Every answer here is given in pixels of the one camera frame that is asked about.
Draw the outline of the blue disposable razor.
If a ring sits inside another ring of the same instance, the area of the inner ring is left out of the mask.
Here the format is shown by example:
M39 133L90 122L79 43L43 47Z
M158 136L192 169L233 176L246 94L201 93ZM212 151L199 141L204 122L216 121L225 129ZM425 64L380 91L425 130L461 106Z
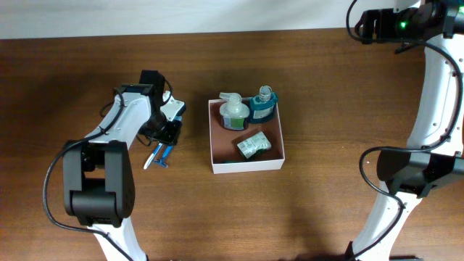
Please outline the blue disposable razor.
M168 165L167 165L167 163L166 163L166 159L167 159L167 157L169 156L169 154L171 153L172 148L173 148L172 146L168 146L168 147L164 150L162 156L161 156L159 159L156 159L154 162L155 162L157 165L161 166L161 167L168 168Z

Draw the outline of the clear hand soap pump bottle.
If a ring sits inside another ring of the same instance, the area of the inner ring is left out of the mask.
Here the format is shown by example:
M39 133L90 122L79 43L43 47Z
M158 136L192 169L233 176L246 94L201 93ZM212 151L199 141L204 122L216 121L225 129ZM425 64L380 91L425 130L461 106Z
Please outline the clear hand soap pump bottle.
M244 131L247 128L249 107L242 102L241 95L221 92L219 97L225 101L220 106L222 126L231 131Z

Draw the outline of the green white floss packet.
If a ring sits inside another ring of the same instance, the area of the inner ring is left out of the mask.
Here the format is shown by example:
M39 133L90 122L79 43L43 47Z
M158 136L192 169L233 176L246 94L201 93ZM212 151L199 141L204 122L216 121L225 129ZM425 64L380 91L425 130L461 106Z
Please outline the green white floss packet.
M266 152L271 149L271 143L266 135L260 131L237 144L241 155L249 160L258 153Z

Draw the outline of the teal mouthwash bottle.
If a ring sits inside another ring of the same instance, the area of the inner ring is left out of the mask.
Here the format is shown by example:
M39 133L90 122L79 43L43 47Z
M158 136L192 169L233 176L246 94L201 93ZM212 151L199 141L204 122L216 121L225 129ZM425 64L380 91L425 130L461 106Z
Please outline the teal mouthwash bottle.
M274 117L278 95L270 86L261 86L258 95L249 100L249 122L252 124L265 123Z

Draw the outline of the blue white toothbrush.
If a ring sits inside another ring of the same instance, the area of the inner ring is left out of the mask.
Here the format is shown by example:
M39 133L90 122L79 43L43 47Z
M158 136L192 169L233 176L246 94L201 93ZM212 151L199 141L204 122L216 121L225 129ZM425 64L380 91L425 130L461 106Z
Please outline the blue white toothbrush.
M162 156L164 150L168 146L174 147L174 146L177 145L178 137L180 135L181 127L182 127L182 117L181 116L176 117L174 119L174 121L169 122L169 126L171 127L171 129L167 133L168 141L167 142L161 142L161 141L157 142L157 146L155 147L153 152L148 156L147 160L145 161L143 169L146 170L150 166L150 164L152 164L155 160L159 159Z

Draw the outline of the Colgate toothpaste tube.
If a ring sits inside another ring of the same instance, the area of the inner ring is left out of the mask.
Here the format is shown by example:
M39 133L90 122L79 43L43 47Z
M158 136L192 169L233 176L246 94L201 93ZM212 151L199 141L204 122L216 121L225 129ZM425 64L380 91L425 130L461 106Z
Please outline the Colgate toothpaste tube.
M241 161L236 160L224 160L220 164L233 164L233 163L240 163Z

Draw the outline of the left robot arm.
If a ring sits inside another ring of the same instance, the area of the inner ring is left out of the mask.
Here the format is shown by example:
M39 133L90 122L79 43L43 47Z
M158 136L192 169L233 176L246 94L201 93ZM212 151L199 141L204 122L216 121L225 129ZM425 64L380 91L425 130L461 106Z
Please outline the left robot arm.
M128 150L138 136L170 151L186 109L156 70L142 70L124 84L98 127L81 142L68 141L63 154L65 211L93 233L108 260L147 260L131 213L136 190Z

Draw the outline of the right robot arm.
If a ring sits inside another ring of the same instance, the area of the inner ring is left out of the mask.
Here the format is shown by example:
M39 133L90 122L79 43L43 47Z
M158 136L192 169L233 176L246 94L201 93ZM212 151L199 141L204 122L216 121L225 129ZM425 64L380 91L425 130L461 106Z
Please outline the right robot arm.
M346 260L390 260L407 217L434 189L463 179L463 2L396 1L362 13L348 35L362 44L396 43L397 54L422 46L426 69L418 114L405 148L377 146L360 156L363 180L377 193ZM374 185L363 171L378 153Z

